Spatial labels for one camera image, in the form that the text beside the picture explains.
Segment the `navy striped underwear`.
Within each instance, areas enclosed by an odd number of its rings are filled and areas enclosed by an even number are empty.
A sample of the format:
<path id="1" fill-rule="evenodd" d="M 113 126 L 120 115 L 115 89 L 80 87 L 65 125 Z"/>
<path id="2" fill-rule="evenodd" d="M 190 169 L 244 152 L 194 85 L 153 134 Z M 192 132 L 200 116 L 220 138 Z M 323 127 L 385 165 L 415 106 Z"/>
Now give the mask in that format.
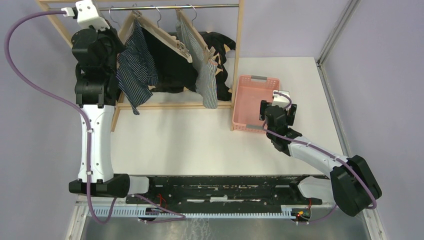
<path id="1" fill-rule="evenodd" d="M 119 67 L 116 78 L 120 90 L 130 103 L 133 114 L 139 115 L 138 107 L 153 96 L 149 87 L 158 83 L 159 75 L 143 28 L 136 20 L 124 45 L 125 50 L 117 57 Z"/>

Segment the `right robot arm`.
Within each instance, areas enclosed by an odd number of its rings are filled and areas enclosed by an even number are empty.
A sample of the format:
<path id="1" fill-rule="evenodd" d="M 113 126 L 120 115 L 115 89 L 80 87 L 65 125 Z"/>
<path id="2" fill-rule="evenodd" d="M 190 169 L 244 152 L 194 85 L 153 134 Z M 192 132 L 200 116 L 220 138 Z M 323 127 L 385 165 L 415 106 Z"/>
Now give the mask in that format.
<path id="1" fill-rule="evenodd" d="M 291 128 L 296 105 L 280 107 L 260 102 L 262 129 L 274 148 L 319 170 L 326 179 L 306 177 L 289 189 L 289 198 L 301 204 L 308 198 L 335 203 L 346 215 L 355 217 L 365 209 L 377 207 L 382 190 L 367 161 L 359 156 L 331 153 Z"/>

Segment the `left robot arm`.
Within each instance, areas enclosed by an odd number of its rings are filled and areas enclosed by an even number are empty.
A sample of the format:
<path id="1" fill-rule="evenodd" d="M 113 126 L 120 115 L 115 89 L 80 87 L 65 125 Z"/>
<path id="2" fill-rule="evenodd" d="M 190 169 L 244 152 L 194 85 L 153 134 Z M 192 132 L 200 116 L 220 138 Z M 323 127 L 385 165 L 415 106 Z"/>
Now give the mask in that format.
<path id="1" fill-rule="evenodd" d="M 76 32 L 71 42 L 77 60 L 75 103 L 82 111 L 82 157 L 69 192 L 105 198 L 138 194 L 143 202 L 154 202 L 158 191 L 148 177 L 115 173 L 112 166 L 111 130 L 119 90 L 117 56 L 125 49 L 117 31 L 90 26 Z"/>

